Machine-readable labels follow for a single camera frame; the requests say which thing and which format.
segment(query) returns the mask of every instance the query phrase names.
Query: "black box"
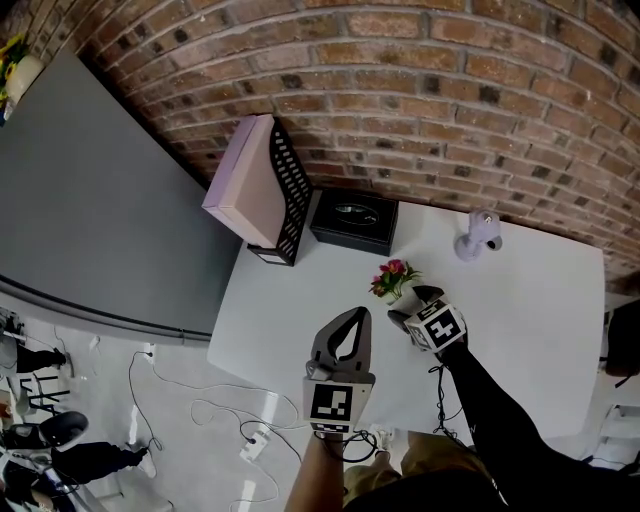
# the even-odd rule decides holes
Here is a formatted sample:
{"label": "black box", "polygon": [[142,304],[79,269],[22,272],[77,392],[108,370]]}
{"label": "black box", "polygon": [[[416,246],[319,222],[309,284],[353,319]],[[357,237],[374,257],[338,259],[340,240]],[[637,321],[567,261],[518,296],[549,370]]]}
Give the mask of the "black box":
{"label": "black box", "polygon": [[319,242],[389,256],[398,201],[350,190],[322,192],[311,231]]}

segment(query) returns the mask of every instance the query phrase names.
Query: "power strip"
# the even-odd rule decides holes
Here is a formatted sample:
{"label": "power strip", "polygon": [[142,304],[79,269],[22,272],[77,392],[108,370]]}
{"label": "power strip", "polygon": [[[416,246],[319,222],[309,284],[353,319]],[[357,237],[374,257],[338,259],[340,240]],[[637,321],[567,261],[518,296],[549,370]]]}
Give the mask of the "power strip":
{"label": "power strip", "polygon": [[253,462],[258,458],[262,450],[264,450],[265,446],[269,443],[269,438],[264,432],[258,430],[253,433],[251,441],[240,451],[240,458],[247,462]]}

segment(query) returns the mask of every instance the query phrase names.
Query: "black sleeve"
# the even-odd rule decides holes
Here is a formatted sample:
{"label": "black sleeve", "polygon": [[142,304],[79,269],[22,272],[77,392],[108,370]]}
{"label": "black sleeve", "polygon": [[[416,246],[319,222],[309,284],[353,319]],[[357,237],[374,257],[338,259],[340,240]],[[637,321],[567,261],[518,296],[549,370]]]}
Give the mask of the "black sleeve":
{"label": "black sleeve", "polygon": [[566,504],[607,508],[627,503],[633,480],[593,468],[545,444],[520,405],[491,378],[463,343],[443,355],[451,371],[478,455],[510,506]]}

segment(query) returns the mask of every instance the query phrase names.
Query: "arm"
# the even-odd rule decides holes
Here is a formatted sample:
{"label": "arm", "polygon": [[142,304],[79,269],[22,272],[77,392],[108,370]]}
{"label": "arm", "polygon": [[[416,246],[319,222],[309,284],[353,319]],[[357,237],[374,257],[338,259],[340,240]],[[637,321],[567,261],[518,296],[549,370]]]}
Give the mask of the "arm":
{"label": "arm", "polygon": [[[534,503],[611,505],[630,479],[558,453],[542,440],[525,410],[491,378],[463,343],[443,355],[451,371],[480,459],[511,506]],[[592,493],[585,489],[596,490]]]}
{"label": "arm", "polygon": [[[333,435],[332,441],[342,436]],[[285,512],[339,512],[344,495],[341,443],[325,443],[312,435],[293,484]],[[328,450],[333,450],[332,457]]]}

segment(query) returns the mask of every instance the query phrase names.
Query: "white floor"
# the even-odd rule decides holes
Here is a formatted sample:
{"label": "white floor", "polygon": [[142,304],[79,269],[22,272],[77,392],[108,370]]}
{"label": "white floor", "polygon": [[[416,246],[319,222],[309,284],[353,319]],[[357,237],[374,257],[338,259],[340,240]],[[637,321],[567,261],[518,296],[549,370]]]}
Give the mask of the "white floor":
{"label": "white floor", "polygon": [[[32,338],[63,348],[49,324],[27,320],[25,330]],[[65,407],[89,417],[91,427],[87,440],[124,445],[133,436],[148,442],[150,432],[144,419],[135,414],[128,380],[133,354],[144,350],[143,344],[106,337],[98,341],[92,334],[60,327],[57,334],[64,340],[76,369],[76,378],[69,383],[71,398]],[[32,338],[28,340],[28,348],[49,349]],[[195,388],[220,384],[251,386],[209,365],[204,346],[200,349],[159,346],[156,350],[155,370],[165,379]],[[551,439],[549,443],[574,458],[595,454],[616,462],[633,460],[639,445],[612,439],[602,443],[599,437],[610,404],[617,399],[616,393],[634,394],[640,388],[640,379],[636,378],[627,385],[627,390],[625,386],[615,391],[613,385],[618,380],[599,375],[583,432],[572,437]],[[152,447],[158,470],[154,480],[149,480],[139,471],[119,474],[124,498],[106,501],[104,505],[108,509],[122,512],[170,511],[170,500],[175,507],[173,510],[180,512],[226,512],[232,502],[241,497],[269,500],[278,495],[278,499],[259,504],[236,503],[232,510],[283,510],[299,467],[296,454],[277,436],[270,435],[269,444],[256,460],[259,467],[245,462],[239,454],[246,441],[240,436],[236,415],[205,402],[193,402],[196,399],[213,401],[268,420],[272,418],[270,421],[277,425],[289,425],[295,421],[296,413],[284,400],[275,400],[273,395],[264,391],[228,386],[198,390],[164,382],[154,374],[152,365],[143,355],[135,358],[132,383],[138,404],[164,449],[158,451]],[[248,414],[238,414],[243,421],[253,419]],[[194,420],[203,425],[196,425]],[[245,426],[245,433],[249,436],[255,430],[255,424]],[[310,436],[307,427],[279,433],[300,454],[304,453]],[[363,450],[363,447],[354,448],[349,453],[355,456]],[[406,433],[396,432],[392,447],[394,465],[399,466],[405,450]],[[604,461],[595,461],[594,464],[620,467]],[[277,482],[279,490],[265,472]],[[96,482],[91,489],[97,496],[111,494],[117,490],[116,480]]]}

